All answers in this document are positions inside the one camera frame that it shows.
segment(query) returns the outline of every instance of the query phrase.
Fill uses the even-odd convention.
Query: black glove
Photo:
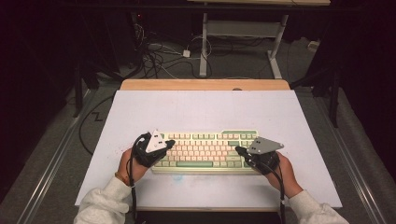
[[[235,147],[239,156],[245,158],[245,162],[253,170],[256,170],[262,175],[268,175],[272,173],[279,165],[279,157],[275,151],[267,152],[264,154],[249,154],[247,149],[244,147]]]
[[[171,149],[172,146],[175,144],[174,140],[169,140],[165,141],[166,147],[147,153],[146,148],[149,144],[149,140],[151,138],[150,133],[142,134],[140,135],[140,139],[144,138],[143,141],[137,142],[136,146],[134,147],[134,157],[136,158],[137,162],[139,162],[141,165],[146,166],[146,167],[151,167],[153,164],[155,164],[157,161],[162,159],[164,156],[166,156],[166,151]]]

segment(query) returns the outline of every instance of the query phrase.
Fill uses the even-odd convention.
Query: wrist
[[[292,198],[302,191],[303,188],[301,188],[301,186],[297,183],[295,185],[285,187],[285,195],[288,198]]]
[[[116,173],[114,174],[114,176],[115,176],[118,180],[122,181],[122,183],[124,183],[126,186],[130,187],[128,176],[123,176],[123,175],[120,174],[119,172],[116,172]]]

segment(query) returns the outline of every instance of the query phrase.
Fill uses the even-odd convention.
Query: beige keyboard
[[[257,175],[235,151],[249,147],[258,136],[253,130],[220,133],[162,133],[163,140],[175,140],[172,149],[151,169],[168,174]]]

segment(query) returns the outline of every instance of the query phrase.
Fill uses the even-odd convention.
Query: white board
[[[257,130],[285,145],[300,185],[320,203],[342,207],[294,91],[118,91],[76,205],[103,188],[136,137],[152,132]],[[261,175],[155,175],[136,184],[140,210],[267,210],[279,193]]]

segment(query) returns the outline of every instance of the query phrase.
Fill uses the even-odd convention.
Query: table
[[[243,91],[231,91],[235,88]],[[240,119],[230,122],[224,114],[231,112]],[[166,132],[232,127],[255,128],[261,136],[283,143],[281,152],[293,162],[302,186],[320,203],[342,206],[287,82],[241,79],[125,80],[110,109],[76,205],[88,190],[106,185],[118,168],[122,151],[141,133],[155,128]],[[139,211],[268,212],[276,211],[279,205],[278,191],[261,175],[155,175],[149,170],[136,184],[136,191]]]
[[[191,0],[209,3],[239,3],[255,5],[285,5],[285,6],[328,6],[330,0]],[[274,78],[282,78],[276,62],[276,53],[282,40],[283,32],[289,15],[283,15],[280,22],[256,22],[256,21],[210,21],[207,13],[204,13],[202,31],[202,53],[200,61],[200,77],[206,77],[207,65],[207,36],[208,35],[228,35],[228,36],[253,36],[253,37],[274,37],[275,42],[272,50],[267,51],[267,56]]]

